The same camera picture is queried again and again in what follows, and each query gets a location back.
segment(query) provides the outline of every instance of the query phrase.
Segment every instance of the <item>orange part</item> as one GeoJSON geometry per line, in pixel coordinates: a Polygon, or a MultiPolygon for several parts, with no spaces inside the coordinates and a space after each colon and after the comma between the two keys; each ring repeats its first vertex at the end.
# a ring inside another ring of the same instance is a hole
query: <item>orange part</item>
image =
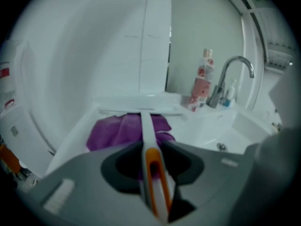
{"type": "Polygon", "coordinates": [[[12,172],[19,173],[21,169],[19,160],[4,144],[0,146],[0,159],[6,163],[12,172]]]}
{"type": "Polygon", "coordinates": [[[155,197],[154,197],[154,192],[153,192],[153,187],[152,187],[152,177],[151,177],[151,164],[156,164],[158,167],[158,173],[160,176],[162,188],[163,188],[163,193],[164,193],[164,198],[165,198],[165,203],[167,207],[168,213],[170,212],[171,205],[172,205],[172,200],[169,195],[169,190],[167,186],[167,179],[161,159],[161,154],[160,151],[156,148],[149,148],[146,151],[146,168],[147,168],[147,177],[148,177],[148,182],[149,182],[149,189],[150,189],[150,199],[152,203],[152,210],[153,213],[158,216],[157,208],[155,205],[155,197]]]}

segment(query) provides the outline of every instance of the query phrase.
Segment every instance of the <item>soap bottle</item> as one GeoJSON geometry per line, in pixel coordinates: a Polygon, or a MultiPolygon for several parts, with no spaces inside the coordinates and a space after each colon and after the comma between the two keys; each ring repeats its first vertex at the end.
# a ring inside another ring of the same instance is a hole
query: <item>soap bottle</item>
{"type": "Polygon", "coordinates": [[[203,58],[198,67],[197,76],[194,81],[190,101],[187,108],[195,112],[205,105],[209,95],[211,81],[213,78],[214,63],[212,49],[204,49],[203,58]]]}
{"type": "Polygon", "coordinates": [[[236,80],[232,80],[231,86],[227,89],[225,100],[222,104],[225,107],[231,106],[231,102],[234,99],[234,95],[235,95],[235,84],[236,84],[236,80]]]}

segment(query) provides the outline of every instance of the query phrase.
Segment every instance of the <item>sink basin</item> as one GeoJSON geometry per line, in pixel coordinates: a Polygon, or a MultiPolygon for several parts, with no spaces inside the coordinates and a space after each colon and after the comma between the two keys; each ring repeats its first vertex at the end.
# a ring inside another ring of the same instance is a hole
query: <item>sink basin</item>
{"type": "Polygon", "coordinates": [[[170,133],[176,141],[218,151],[217,144],[226,146],[230,153],[243,154],[247,146],[262,142],[276,131],[255,118],[238,105],[203,108],[199,117],[187,119],[179,126],[172,126],[170,133]]]}

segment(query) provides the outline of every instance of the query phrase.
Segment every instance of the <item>chrome faucet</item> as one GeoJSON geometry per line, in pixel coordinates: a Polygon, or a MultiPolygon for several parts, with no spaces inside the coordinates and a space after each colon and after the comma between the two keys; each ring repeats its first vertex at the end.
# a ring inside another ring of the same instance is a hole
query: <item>chrome faucet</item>
{"type": "Polygon", "coordinates": [[[239,60],[239,61],[243,62],[248,67],[250,78],[255,77],[253,65],[250,63],[249,60],[247,60],[246,58],[244,58],[242,56],[234,56],[234,57],[228,59],[222,69],[220,81],[218,82],[218,85],[215,86],[212,96],[207,101],[208,106],[210,106],[212,108],[216,108],[220,99],[223,98],[224,91],[225,91],[226,72],[227,72],[229,65],[235,60],[239,60]]]}

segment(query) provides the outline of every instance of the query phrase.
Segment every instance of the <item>purple cloth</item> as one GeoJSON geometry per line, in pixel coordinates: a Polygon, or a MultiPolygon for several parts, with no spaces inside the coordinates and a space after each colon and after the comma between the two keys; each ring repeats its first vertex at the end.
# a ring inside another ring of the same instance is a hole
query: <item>purple cloth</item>
{"type": "MultiPolygon", "coordinates": [[[[161,142],[165,140],[174,140],[174,137],[168,133],[158,133],[159,131],[171,130],[170,125],[162,115],[152,115],[151,119],[158,145],[161,145],[161,142]]],[[[142,140],[140,114],[111,116],[96,122],[88,138],[87,148],[90,151],[96,151],[142,140]]]]}

